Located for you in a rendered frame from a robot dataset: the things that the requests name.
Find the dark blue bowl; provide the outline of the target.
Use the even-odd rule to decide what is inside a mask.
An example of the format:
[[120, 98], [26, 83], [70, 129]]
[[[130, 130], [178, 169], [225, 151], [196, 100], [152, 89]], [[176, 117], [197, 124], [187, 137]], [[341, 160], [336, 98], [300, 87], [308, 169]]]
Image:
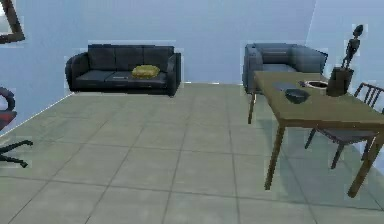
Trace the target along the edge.
[[294, 104], [301, 104], [309, 98], [310, 94], [302, 89], [287, 89], [285, 97]]

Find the brown wooden table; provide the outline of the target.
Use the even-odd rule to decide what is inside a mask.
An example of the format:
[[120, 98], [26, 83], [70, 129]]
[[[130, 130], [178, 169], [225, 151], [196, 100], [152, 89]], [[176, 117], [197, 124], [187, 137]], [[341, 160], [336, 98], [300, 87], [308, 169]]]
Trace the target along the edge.
[[[384, 115], [350, 94], [331, 97], [324, 91], [309, 87], [302, 88], [298, 84], [299, 81], [311, 80], [327, 81], [319, 73], [254, 72], [254, 84], [266, 97], [278, 122], [264, 188], [269, 190], [271, 187], [287, 127], [375, 131], [378, 135], [348, 191], [348, 196], [354, 198], [384, 145]], [[284, 92], [274, 86], [278, 82], [291, 83], [300, 90], [304, 89], [309, 93], [308, 99], [300, 104], [291, 103]]]

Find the yellow cushion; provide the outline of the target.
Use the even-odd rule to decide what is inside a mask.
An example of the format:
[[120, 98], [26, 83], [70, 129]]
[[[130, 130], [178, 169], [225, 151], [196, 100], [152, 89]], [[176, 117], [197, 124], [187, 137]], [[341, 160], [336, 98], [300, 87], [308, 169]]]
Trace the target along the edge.
[[156, 77], [160, 69], [154, 65], [140, 65], [133, 69], [132, 76], [139, 79], [150, 79]]

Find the dark wooden chair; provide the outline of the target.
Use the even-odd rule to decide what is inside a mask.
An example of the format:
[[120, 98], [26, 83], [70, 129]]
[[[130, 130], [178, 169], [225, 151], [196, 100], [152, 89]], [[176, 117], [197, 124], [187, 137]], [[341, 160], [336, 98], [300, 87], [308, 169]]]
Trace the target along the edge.
[[[369, 105], [371, 108], [373, 108], [380, 94], [384, 93], [384, 88], [362, 82], [359, 85], [358, 89], [355, 91], [354, 96], [357, 97], [364, 87], [367, 87], [368, 91], [365, 94], [363, 102]], [[373, 131], [361, 131], [357, 129], [341, 130], [341, 129], [313, 128], [304, 146], [305, 149], [309, 147], [316, 132], [321, 133], [322, 135], [326, 136], [329, 140], [331, 140], [333, 143], [338, 144], [336, 153], [334, 155], [334, 158], [331, 164], [332, 169], [336, 168], [337, 162], [346, 145], [351, 145], [351, 144], [359, 143], [363, 141], [366, 142], [363, 154], [361, 156], [361, 160], [364, 161], [368, 157], [369, 149], [374, 141], [374, 138], [377, 136], [377, 133]]]

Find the red and black office chair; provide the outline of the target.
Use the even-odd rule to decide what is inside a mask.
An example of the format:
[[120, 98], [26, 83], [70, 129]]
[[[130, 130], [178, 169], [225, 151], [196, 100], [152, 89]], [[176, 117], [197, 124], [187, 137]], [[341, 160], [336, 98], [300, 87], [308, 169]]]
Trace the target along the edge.
[[[5, 110], [0, 110], [0, 131], [8, 126], [17, 116], [17, 112], [14, 110], [15, 108], [15, 98], [14, 93], [8, 90], [7, 88], [0, 87], [0, 96], [3, 97], [7, 101], [7, 108]], [[24, 160], [4, 156], [4, 153], [7, 153], [17, 147], [22, 145], [32, 146], [33, 142], [30, 140], [23, 140], [20, 142], [12, 143], [10, 145], [0, 147], [0, 161], [12, 162], [16, 164], [20, 164], [22, 168], [26, 168], [28, 163]]]

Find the black three-seat sofa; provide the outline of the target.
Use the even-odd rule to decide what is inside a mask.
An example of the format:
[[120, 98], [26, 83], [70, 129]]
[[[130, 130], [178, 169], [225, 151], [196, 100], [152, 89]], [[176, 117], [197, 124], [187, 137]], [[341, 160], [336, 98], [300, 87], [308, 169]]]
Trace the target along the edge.
[[[140, 65], [154, 65], [160, 73], [150, 79], [132, 76]], [[173, 97], [181, 83], [181, 54], [173, 46], [90, 44], [86, 52], [69, 58], [66, 80], [72, 92], [123, 92]], [[113, 79], [125, 76], [128, 79]]]

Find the dark framed wall picture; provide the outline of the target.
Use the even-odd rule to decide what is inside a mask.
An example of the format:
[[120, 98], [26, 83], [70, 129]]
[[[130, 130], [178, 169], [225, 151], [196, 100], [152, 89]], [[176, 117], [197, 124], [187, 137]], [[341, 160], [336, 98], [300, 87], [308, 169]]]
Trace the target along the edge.
[[9, 34], [0, 35], [0, 44], [23, 41], [25, 39], [25, 35], [12, 0], [0, 0], [0, 5], [2, 6], [2, 10], [11, 30]]

